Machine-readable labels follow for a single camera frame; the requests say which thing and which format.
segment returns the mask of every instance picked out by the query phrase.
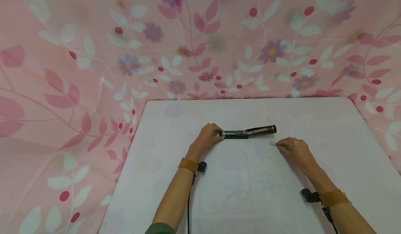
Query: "green sleeve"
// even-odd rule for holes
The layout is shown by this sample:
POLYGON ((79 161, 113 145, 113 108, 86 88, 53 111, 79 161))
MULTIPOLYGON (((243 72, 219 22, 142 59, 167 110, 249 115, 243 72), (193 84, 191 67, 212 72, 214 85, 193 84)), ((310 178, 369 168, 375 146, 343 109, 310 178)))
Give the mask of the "green sleeve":
POLYGON ((155 223, 149 226, 145 234, 176 234, 174 229, 165 223, 155 223))

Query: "brown wrist strap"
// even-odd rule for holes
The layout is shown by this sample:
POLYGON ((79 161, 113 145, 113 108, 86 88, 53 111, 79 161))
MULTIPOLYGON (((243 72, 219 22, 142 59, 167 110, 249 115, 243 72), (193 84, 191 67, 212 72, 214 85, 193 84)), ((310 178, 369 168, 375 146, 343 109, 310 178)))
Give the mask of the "brown wrist strap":
POLYGON ((346 195, 341 192, 339 189, 330 191, 330 192, 325 192, 321 195, 319 195, 320 200, 322 201, 322 204, 325 207, 332 207, 334 205, 340 204, 340 203, 351 203, 346 195))
POLYGON ((188 170, 193 171, 193 173, 196 173, 198 171, 198 164, 187 158, 181 159, 181 163, 178 168, 180 167, 187 168, 188 170))

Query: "white board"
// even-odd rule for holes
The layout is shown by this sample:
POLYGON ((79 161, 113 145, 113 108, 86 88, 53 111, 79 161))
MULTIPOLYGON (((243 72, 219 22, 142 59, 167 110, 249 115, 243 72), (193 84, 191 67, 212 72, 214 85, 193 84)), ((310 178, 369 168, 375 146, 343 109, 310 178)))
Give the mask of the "white board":
MULTIPOLYGON (((399 233, 401 177, 344 97, 150 101, 100 234, 142 234, 151 224, 181 157, 206 123, 224 130, 276 125, 277 133, 227 139, 208 152, 192 189, 192 234, 334 233, 310 187, 271 141, 304 139, 320 166, 377 233, 399 233)), ((177 231, 187 233, 187 213, 177 231)))

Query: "stapler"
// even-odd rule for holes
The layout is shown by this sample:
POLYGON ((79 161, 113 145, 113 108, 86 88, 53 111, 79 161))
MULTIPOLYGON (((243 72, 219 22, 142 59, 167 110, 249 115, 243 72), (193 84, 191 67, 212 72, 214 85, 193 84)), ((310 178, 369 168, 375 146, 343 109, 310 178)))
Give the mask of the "stapler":
POLYGON ((248 139, 250 137, 269 135, 277 133, 277 128, 275 125, 250 128, 244 131, 222 131, 220 132, 220 137, 224 139, 248 139))

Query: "pink floral fabric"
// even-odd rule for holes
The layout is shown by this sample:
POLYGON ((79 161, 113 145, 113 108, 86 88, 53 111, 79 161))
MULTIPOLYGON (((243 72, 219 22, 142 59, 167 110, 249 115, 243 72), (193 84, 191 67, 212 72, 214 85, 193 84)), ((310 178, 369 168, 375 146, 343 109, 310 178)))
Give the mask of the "pink floral fabric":
POLYGON ((349 97, 401 171, 400 8, 0 0, 0 232, 97 233, 147 100, 349 97))

